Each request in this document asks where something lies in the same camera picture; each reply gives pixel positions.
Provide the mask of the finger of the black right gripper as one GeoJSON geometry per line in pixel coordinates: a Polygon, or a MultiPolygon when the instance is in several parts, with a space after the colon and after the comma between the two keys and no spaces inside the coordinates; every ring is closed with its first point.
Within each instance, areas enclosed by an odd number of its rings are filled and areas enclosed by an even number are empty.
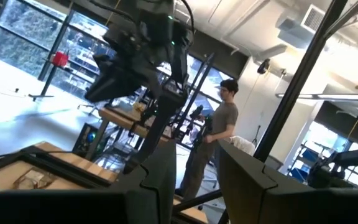
{"type": "Polygon", "coordinates": [[[157,70],[149,66],[122,67],[111,64],[101,69],[101,74],[85,93],[85,99],[97,103],[132,95],[141,86],[147,87],[152,97],[160,96],[157,70]]]}
{"type": "Polygon", "coordinates": [[[109,55],[94,55],[93,59],[100,70],[113,70],[115,68],[115,59],[109,55]]]}

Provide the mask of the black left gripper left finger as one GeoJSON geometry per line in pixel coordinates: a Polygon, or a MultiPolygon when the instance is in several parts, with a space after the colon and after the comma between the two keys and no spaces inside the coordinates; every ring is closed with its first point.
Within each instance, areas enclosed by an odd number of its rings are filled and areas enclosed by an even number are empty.
{"type": "Polygon", "coordinates": [[[176,142],[156,147],[112,183],[112,224],[170,224],[176,184],[176,142]]]}

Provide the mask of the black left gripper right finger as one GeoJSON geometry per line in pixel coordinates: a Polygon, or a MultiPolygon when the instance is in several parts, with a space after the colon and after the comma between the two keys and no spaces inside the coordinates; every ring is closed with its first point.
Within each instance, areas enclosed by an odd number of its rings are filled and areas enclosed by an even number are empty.
{"type": "Polygon", "coordinates": [[[299,223],[295,195],[311,190],[224,140],[219,141],[218,176],[232,224],[299,223]]]}

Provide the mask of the wooden background workstation table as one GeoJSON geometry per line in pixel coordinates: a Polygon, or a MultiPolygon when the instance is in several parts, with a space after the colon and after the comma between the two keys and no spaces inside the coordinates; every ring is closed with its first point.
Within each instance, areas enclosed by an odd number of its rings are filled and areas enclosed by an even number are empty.
{"type": "MultiPolygon", "coordinates": [[[[112,122],[124,129],[130,129],[133,122],[140,120],[140,113],[134,109],[129,111],[125,111],[121,108],[101,108],[99,110],[99,115],[102,121],[107,121],[107,123],[112,122]]],[[[144,138],[147,135],[148,129],[150,126],[146,123],[145,126],[137,125],[135,130],[133,131],[134,134],[144,138]]],[[[165,131],[160,139],[160,141],[168,141],[171,138],[171,128],[166,127],[165,131]]]]}

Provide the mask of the red box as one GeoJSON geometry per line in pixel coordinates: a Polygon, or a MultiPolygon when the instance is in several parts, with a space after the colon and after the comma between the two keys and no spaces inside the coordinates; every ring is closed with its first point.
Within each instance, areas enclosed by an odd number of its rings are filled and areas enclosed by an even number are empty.
{"type": "Polygon", "coordinates": [[[58,51],[53,55],[51,59],[51,63],[55,66],[65,67],[66,64],[68,63],[68,59],[69,59],[68,51],[66,52],[58,51]]]}

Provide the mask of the white cloth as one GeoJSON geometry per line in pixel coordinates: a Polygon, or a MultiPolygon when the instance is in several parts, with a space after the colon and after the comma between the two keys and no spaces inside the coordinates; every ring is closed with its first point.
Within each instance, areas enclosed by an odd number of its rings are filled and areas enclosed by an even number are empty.
{"type": "Polygon", "coordinates": [[[229,142],[235,146],[236,148],[238,148],[239,150],[249,154],[250,156],[253,156],[254,155],[254,152],[255,152],[255,145],[240,137],[240,136],[232,136],[229,138],[229,142]]]}

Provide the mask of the black floor stand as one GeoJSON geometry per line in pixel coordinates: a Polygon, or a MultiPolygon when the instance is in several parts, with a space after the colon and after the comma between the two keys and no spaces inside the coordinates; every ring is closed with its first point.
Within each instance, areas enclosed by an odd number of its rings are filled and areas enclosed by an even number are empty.
{"type": "MultiPolygon", "coordinates": [[[[52,59],[53,55],[51,57],[49,57],[49,59],[47,60],[48,62],[51,63],[51,59],[52,59]]],[[[48,78],[47,78],[47,80],[46,80],[46,82],[44,84],[44,87],[43,87],[41,93],[39,95],[31,95],[31,94],[29,94],[29,97],[32,98],[32,101],[36,101],[37,98],[51,98],[51,97],[53,97],[53,95],[46,95],[46,92],[47,92],[47,90],[48,90],[53,78],[55,77],[55,73],[56,73],[58,68],[64,68],[64,67],[59,67],[59,66],[55,66],[55,65],[52,64],[52,69],[51,69],[51,71],[49,73],[49,76],[48,76],[48,78]]]]}

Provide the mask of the black computer tower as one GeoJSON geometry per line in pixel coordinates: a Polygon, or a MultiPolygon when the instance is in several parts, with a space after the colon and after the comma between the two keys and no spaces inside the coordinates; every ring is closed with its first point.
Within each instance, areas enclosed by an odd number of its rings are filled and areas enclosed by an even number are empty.
{"type": "Polygon", "coordinates": [[[89,151],[91,143],[96,137],[99,127],[99,123],[85,123],[73,146],[72,152],[77,156],[85,157],[89,151]]]}

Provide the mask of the person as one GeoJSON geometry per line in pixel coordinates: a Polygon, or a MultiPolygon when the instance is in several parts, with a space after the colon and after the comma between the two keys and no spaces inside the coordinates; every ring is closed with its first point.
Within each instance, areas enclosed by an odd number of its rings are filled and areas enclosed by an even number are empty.
{"type": "Polygon", "coordinates": [[[222,103],[212,115],[212,130],[203,138],[202,143],[193,154],[180,188],[176,190],[183,200],[196,197],[203,180],[204,169],[218,147],[218,141],[232,136],[239,114],[234,103],[234,96],[238,90],[239,86],[236,80],[228,79],[220,83],[219,95],[222,103]]]}

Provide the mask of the brown snack packet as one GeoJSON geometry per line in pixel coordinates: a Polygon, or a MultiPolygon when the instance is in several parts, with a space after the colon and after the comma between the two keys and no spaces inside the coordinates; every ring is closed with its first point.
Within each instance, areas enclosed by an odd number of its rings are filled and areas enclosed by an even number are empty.
{"type": "Polygon", "coordinates": [[[16,190],[46,189],[56,179],[56,175],[34,167],[16,179],[12,188],[16,190]]]}

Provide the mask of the white hanging light bar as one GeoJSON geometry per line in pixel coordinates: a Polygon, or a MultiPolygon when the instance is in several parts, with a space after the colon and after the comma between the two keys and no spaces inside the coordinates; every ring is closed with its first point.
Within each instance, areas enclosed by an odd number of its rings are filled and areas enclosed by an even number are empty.
{"type": "Polygon", "coordinates": [[[290,95],[292,98],[299,98],[302,100],[324,100],[324,101],[358,101],[358,94],[299,94],[290,95]]]}

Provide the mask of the black upright frame post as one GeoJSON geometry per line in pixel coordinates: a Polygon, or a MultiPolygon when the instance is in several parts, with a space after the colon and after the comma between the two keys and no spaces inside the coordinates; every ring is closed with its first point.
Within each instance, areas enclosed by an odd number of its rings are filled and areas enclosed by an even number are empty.
{"type": "Polygon", "coordinates": [[[280,134],[296,103],[296,99],[298,98],[301,89],[304,87],[321,51],[323,50],[326,42],[324,34],[328,31],[329,27],[339,19],[339,16],[341,15],[347,2],[348,0],[331,1],[321,24],[319,25],[306,53],[300,62],[299,67],[294,74],[294,77],[292,78],[270,124],[267,127],[265,134],[257,146],[254,157],[259,161],[265,162],[270,154],[278,135],[280,134]]]}

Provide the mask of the white ceiling air duct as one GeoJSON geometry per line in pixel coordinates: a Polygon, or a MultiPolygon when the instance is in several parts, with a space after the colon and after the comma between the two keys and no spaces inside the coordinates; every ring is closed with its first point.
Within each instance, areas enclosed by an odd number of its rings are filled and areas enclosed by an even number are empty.
{"type": "Polygon", "coordinates": [[[294,48],[306,49],[312,41],[325,12],[313,4],[285,9],[277,19],[278,38],[294,48]]]}

